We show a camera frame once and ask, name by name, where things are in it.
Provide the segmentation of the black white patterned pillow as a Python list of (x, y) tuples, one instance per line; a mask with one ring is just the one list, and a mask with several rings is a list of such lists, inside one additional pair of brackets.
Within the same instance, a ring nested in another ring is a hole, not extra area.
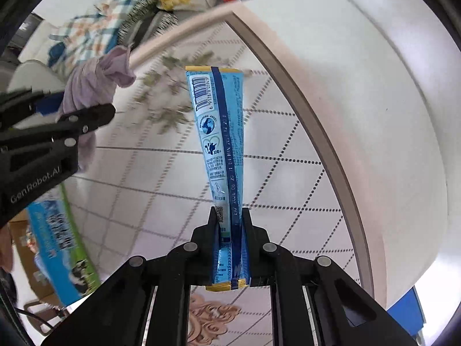
[(158, 7), (159, 0), (139, 0), (121, 23), (117, 45), (134, 50), (152, 37), (157, 37), (178, 26), (177, 16)]

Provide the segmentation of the plaid blanket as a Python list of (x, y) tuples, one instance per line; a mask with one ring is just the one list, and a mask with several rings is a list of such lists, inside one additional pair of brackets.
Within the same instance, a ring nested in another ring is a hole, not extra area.
[(67, 78), (73, 68), (108, 53), (117, 45), (122, 23), (141, 0), (98, 0), (49, 34), (48, 67)]

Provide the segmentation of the purple cloth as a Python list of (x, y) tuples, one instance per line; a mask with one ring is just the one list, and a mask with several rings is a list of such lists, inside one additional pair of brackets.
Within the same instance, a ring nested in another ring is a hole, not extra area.
[(111, 104), (117, 88), (129, 88), (136, 81), (130, 54), (129, 48), (119, 45), (99, 58), (78, 64), (68, 78), (56, 116)]

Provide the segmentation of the blue green milk carton box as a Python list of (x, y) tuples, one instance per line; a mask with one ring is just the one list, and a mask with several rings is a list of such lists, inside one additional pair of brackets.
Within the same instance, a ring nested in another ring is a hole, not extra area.
[(65, 306), (100, 286), (99, 275), (80, 238), (63, 185), (27, 206), (39, 268)]

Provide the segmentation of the long blue snack packet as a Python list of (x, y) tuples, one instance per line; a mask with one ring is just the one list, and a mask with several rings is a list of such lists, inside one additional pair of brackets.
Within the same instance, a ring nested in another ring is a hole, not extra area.
[(242, 216), (244, 74), (215, 66), (186, 66), (185, 73), (219, 227), (207, 289), (237, 290), (249, 282)]

